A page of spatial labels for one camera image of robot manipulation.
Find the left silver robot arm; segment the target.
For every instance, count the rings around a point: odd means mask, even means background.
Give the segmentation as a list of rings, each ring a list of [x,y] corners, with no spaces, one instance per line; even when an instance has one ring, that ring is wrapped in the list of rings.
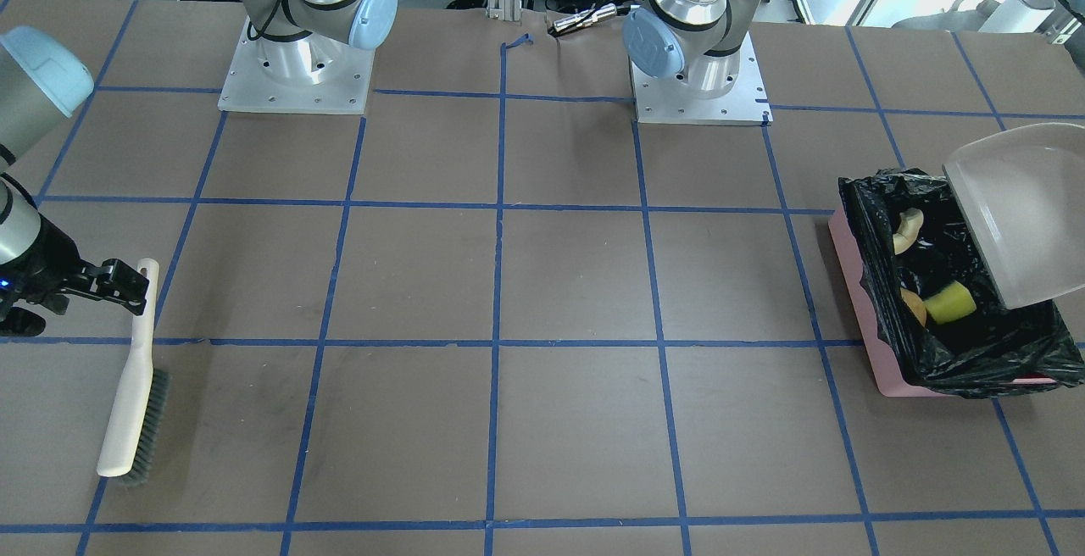
[[[741,47],[762,0],[646,0],[624,20],[631,65],[695,97],[728,93]]]

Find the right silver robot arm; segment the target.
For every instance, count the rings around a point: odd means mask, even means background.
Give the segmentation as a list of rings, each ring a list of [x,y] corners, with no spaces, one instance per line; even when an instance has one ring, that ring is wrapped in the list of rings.
[[[280,88],[348,89],[367,85],[371,55],[394,25],[399,0],[240,0],[247,8],[243,42],[265,80]],[[3,33],[3,170],[69,119],[94,89],[77,55],[46,31]],[[65,314],[71,296],[128,309],[136,330],[154,327],[158,279],[120,260],[93,264],[39,212],[31,194],[3,175],[3,336],[43,333],[42,306]]]

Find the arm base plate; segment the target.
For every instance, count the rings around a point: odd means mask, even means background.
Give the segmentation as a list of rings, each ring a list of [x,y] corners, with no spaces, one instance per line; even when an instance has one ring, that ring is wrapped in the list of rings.
[[[698,58],[682,78],[654,78],[629,65],[637,121],[666,125],[767,126],[774,122],[749,33],[736,53]]]
[[[255,31],[247,18],[218,99],[221,111],[363,114],[375,46],[353,47],[321,35],[272,42]]]

